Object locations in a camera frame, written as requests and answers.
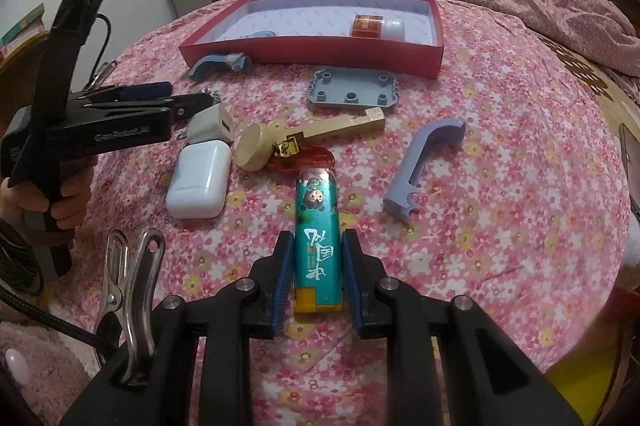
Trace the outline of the pink floral bed sheet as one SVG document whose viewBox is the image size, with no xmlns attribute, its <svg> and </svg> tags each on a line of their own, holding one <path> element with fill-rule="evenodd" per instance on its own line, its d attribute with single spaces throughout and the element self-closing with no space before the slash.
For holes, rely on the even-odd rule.
<svg viewBox="0 0 640 426">
<path fill-rule="evenodd" d="M 342 229 L 390 275 L 438 299 L 467 294 L 538 368 L 603 308 L 627 243 L 627 179 L 597 101 L 518 18 L 437 0 L 444 57 L 404 77 L 385 129 L 330 143 Z M 165 197 L 183 141 L 101 156 L 55 312 L 92 328 L 107 234 L 167 241 L 158 297 L 216 294 L 294 225 L 295 181 L 230 173 L 220 216 L 180 221 Z"/>
</svg>

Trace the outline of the blue grey curved plastic part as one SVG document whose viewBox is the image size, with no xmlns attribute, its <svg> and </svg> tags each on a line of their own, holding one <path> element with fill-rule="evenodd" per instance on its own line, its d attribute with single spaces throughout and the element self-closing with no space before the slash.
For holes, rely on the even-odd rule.
<svg viewBox="0 0 640 426">
<path fill-rule="evenodd" d="M 244 53 L 208 54 L 201 57 L 190 68 L 189 78 L 195 82 L 201 82 L 213 71 L 249 72 L 252 67 L 252 59 Z"/>
</svg>

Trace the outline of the red translucent lighter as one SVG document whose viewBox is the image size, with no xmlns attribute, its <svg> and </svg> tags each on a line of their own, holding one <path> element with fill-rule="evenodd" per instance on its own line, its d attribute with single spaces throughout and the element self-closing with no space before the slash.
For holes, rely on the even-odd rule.
<svg viewBox="0 0 640 426">
<path fill-rule="evenodd" d="M 268 170 L 281 173 L 297 173 L 300 169 L 312 167 L 334 168 L 335 157 L 326 147 L 311 145 L 290 157 L 272 155 L 266 164 Z"/>
</svg>

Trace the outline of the white pill bottle orange label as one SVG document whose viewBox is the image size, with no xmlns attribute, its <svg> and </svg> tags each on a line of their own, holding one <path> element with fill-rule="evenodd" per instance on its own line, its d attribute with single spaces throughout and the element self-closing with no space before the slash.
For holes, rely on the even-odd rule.
<svg viewBox="0 0 640 426">
<path fill-rule="evenodd" d="M 405 25 L 395 17 L 357 14 L 352 20 L 350 35 L 355 38 L 404 41 Z"/>
</svg>

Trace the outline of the green striped toy figure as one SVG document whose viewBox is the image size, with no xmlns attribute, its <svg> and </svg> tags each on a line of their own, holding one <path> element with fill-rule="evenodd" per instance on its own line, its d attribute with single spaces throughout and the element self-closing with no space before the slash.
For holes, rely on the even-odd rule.
<svg viewBox="0 0 640 426">
<path fill-rule="evenodd" d="M 202 90 L 201 94 L 203 95 L 207 95 L 211 100 L 212 100 L 212 104 L 216 105 L 216 104 L 220 104 L 221 103 L 221 96 L 220 93 L 216 90 Z"/>
</svg>

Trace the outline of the smartphone with pink case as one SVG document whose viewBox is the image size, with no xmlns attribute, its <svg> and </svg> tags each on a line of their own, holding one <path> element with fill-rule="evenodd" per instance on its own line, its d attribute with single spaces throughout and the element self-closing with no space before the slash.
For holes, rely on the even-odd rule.
<svg viewBox="0 0 640 426">
<path fill-rule="evenodd" d="M 631 210 L 640 220 L 640 143 L 623 123 L 620 124 L 620 147 L 627 175 Z"/>
</svg>

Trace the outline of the brown patterned blanket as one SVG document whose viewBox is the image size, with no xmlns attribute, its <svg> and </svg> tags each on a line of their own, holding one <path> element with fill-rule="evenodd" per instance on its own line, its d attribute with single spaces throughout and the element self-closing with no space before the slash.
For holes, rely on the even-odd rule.
<svg viewBox="0 0 640 426">
<path fill-rule="evenodd" d="M 597 101 L 615 134 L 620 133 L 620 125 L 625 125 L 636 139 L 639 138 L 639 104 L 622 88 L 623 81 L 615 70 L 602 68 L 542 34 L 535 36 Z"/>
</svg>

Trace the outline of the silver metal spring clip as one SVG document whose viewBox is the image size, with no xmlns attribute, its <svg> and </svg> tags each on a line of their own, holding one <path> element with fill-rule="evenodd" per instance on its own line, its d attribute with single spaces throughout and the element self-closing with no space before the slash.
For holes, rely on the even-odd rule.
<svg viewBox="0 0 640 426">
<path fill-rule="evenodd" d="M 124 385 L 139 385 L 149 377 L 154 357 L 152 302 L 165 253 L 161 231 L 143 231 L 138 249 L 129 253 L 127 236 L 114 230 L 107 236 L 100 311 L 94 332 L 115 349 L 127 349 Z"/>
</svg>

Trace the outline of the white power adapter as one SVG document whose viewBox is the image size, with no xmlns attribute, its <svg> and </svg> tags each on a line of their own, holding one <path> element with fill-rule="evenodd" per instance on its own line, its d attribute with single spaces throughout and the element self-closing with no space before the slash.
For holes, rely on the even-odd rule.
<svg viewBox="0 0 640 426">
<path fill-rule="evenodd" d="M 186 141 L 189 144 L 216 140 L 227 144 L 234 140 L 233 119 L 221 103 L 198 112 L 186 126 Z"/>
</svg>

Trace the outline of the wooden mallet shaped piece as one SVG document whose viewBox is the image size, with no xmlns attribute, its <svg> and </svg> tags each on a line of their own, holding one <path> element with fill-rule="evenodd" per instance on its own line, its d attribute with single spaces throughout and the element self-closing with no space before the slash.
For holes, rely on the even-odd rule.
<svg viewBox="0 0 640 426">
<path fill-rule="evenodd" d="M 272 156 L 288 158 L 297 155 L 304 145 L 325 139 L 380 132 L 385 121 L 382 109 L 373 107 L 361 116 L 329 117 L 291 128 L 252 123 L 236 142 L 235 164 L 244 171 L 258 171 L 266 167 Z"/>
</svg>

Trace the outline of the blue oval plastic disc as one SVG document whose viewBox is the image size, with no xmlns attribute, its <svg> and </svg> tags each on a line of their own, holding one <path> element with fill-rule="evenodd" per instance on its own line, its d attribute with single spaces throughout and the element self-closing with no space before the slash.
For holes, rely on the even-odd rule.
<svg viewBox="0 0 640 426">
<path fill-rule="evenodd" d="M 244 36 L 242 36 L 242 39 L 260 39 L 271 37 L 277 37 L 277 34 L 272 30 L 259 30 L 251 32 L 250 34 L 244 34 Z"/>
</svg>

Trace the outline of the grey plastic mounting plate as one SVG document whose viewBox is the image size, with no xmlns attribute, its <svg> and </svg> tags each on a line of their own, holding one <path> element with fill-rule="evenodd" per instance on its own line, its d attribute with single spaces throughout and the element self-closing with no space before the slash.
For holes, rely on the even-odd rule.
<svg viewBox="0 0 640 426">
<path fill-rule="evenodd" d="M 390 108 L 398 101 L 397 78 L 387 71 L 323 68 L 310 80 L 307 100 L 318 106 Z"/>
</svg>

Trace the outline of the teal printed lighter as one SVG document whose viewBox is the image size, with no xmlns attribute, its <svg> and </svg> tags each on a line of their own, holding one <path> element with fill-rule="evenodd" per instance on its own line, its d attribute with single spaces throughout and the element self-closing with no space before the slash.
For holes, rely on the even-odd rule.
<svg viewBox="0 0 640 426">
<path fill-rule="evenodd" d="M 294 312 L 343 308 L 340 219 L 333 170 L 299 170 L 295 191 Z"/>
</svg>

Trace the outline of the white earbuds case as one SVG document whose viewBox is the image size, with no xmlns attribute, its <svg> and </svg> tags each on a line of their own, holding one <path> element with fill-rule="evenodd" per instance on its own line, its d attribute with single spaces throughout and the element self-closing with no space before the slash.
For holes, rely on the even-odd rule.
<svg viewBox="0 0 640 426">
<path fill-rule="evenodd" d="M 223 141 L 187 145 L 166 195 L 168 215 L 179 220 L 216 218 L 226 203 L 230 166 L 231 149 Z"/>
</svg>

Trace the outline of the red shallow cardboard box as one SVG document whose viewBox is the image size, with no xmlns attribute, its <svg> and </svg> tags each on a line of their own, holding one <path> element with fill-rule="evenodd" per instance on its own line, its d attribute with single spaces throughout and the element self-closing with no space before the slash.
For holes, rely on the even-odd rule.
<svg viewBox="0 0 640 426">
<path fill-rule="evenodd" d="M 405 40 L 352 37 L 357 14 L 401 19 Z M 277 37 L 242 39 L 259 30 Z M 179 51 L 188 66 L 208 54 L 244 53 L 261 64 L 366 68 L 435 79 L 444 34 L 435 0 L 232 0 Z"/>
</svg>

